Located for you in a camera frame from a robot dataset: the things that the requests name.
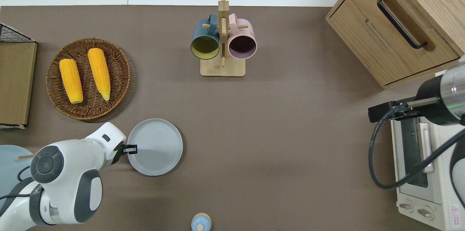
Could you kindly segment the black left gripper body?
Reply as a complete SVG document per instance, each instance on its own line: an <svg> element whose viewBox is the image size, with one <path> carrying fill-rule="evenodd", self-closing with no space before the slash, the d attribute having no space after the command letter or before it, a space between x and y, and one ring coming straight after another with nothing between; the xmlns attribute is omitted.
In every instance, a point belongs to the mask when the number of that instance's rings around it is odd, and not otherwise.
<svg viewBox="0 0 465 231"><path fill-rule="evenodd" d="M115 155L113 157L113 160L111 162L111 165L114 165L115 163L118 162L118 160L125 154L124 149L125 149L124 142L118 143L118 145L114 148L113 151L115 151Z"/></svg>

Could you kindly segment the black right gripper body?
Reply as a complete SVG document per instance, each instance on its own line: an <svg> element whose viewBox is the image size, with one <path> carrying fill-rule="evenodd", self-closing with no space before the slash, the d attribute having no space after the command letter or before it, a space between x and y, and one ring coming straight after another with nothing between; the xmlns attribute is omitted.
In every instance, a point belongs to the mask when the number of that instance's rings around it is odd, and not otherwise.
<svg viewBox="0 0 465 231"><path fill-rule="evenodd" d="M415 110L421 117L425 117L430 122L440 126L450 126L460 124L460 119L452 115L442 100L440 92L443 75L425 81L415 95L415 100L422 100L436 97L438 101L434 104L416 107Z"/></svg>

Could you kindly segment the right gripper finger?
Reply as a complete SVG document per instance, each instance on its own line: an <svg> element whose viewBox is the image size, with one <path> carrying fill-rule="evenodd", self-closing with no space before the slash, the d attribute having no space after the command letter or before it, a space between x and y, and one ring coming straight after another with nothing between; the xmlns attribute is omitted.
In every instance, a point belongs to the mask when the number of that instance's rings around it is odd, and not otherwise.
<svg viewBox="0 0 465 231"><path fill-rule="evenodd" d="M418 117L418 111L410 107L407 103L401 103L397 107L397 119L399 121Z"/></svg>
<svg viewBox="0 0 465 231"><path fill-rule="evenodd" d="M380 105L368 108L369 121L372 123L379 122L389 110L392 110L392 108L397 105L397 102L384 102Z"/></svg>

